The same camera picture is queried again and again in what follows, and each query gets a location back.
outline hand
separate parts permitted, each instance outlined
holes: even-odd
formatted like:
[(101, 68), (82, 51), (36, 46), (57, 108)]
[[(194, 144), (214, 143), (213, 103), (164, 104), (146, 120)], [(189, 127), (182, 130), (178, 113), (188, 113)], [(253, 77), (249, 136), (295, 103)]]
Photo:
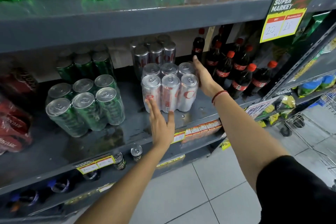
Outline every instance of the hand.
[(213, 96), (217, 92), (223, 90), (223, 88), (212, 79), (210, 73), (198, 60), (196, 55), (194, 55), (192, 59), (196, 69), (196, 75), (199, 78), (199, 86), (201, 90), (204, 92), (205, 95), (207, 95), (210, 98), (213, 98)]
[(168, 122), (166, 122), (153, 98), (145, 99), (145, 102), (150, 111), (149, 121), (152, 128), (153, 146), (166, 151), (174, 140), (174, 112), (168, 112)]

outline black shirt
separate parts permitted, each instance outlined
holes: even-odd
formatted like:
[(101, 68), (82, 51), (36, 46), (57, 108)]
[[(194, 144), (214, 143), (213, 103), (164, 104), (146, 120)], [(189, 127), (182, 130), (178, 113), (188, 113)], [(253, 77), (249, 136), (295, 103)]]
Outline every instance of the black shirt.
[(292, 156), (273, 160), (256, 184), (264, 223), (336, 223), (336, 192)]

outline bottle label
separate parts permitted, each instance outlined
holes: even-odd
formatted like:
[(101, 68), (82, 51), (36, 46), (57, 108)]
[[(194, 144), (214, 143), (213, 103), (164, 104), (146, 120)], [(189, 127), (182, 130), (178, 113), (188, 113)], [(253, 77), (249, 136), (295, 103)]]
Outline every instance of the bottle label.
[(241, 66), (241, 65), (234, 63), (233, 67), (237, 70), (244, 70), (247, 66)]
[(193, 50), (193, 52), (197, 52), (197, 53), (202, 53), (203, 52), (203, 49), (200, 49), (200, 48), (193, 48), (192, 50)]
[(266, 82), (259, 82), (254, 78), (252, 78), (252, 83), (253, 83), (254, 86), (259, 87), (259, 88), (261, 88), (261, 87), (263, 87), (267, 84)]
[(216, 66), (218, 64), (218, 61), (210, 61), (210, 60), (207, 60), (207, 64), (209, 66)]
[(229, 76), (229, 73), (224, 73), (222, 71), (219, 71), (218, 69), (216, 69), (216, 74), (219, 76), (219, 77), (228, 77)]
[(232, 86), (236, 89), (236, 90), (246, 90), (247, 86), (241, 86), (238, 83), (236, 83), (235, 81), (232, 81)]

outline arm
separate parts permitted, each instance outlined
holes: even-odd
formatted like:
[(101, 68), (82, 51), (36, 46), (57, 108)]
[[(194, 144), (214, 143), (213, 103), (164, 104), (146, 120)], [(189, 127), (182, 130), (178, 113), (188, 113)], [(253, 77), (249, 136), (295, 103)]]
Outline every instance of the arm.
[[(194, 56), (194, 65), (199, 75), (202, 91), (213, 98), (223, 90), (208, 70)], [(260, 171), (274, 159), (289, 155), (288, 152), (266, 130), (259, 126), (228, 93), (219, 94), (214, 105), (237, 156), (241, 170), (250, 186), (256, 190)]]
[(163, 155), (174, 139), (174, 113), (169, 112), (166, 123), (156, 102), (146, 100), (152, 128), (153, 147), (113, 187), (96, 201), (76, 221), (76, 224), (127, 224)]

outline red bottle cap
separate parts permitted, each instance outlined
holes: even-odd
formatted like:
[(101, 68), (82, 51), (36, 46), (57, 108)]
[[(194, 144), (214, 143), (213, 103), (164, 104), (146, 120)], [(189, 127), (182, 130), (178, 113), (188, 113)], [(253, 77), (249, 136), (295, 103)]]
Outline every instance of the red bottle cap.
[(250, 51), (252, 51), (253, 50), (253, 46), (252, 45), (246, 45), (246, 52), (250, 52)]
[(221, 46), (222, 46), (222, 43), (217, 40), (215, 44), (216, 49), (219, 49)]
[(269, 68), (275, 68), (277, 65), (278, 65), (278, 63), (277, 63), (275, 60), (271, 60), (271, 61), (267, 64), (267, 66), (268, 66)]
[(257, 65), (253, 63), (247, 66), (247, 70), (249, 70), (250, 72), (253, 72), (256, 68), (257, 68)]
[(238, 38), (238, 39), (236, 40), (236, 44), (239, 44), (239, 45), (242, 45), (243, 42), (244, 42), (244, 39), (242, 39), (242, 38)]
[(227, 53), (227, 57), (228, 58), (233, 58), (233, 56), (235, 55), (235, 52), (234, 51), (229, 51), (228, 53)]

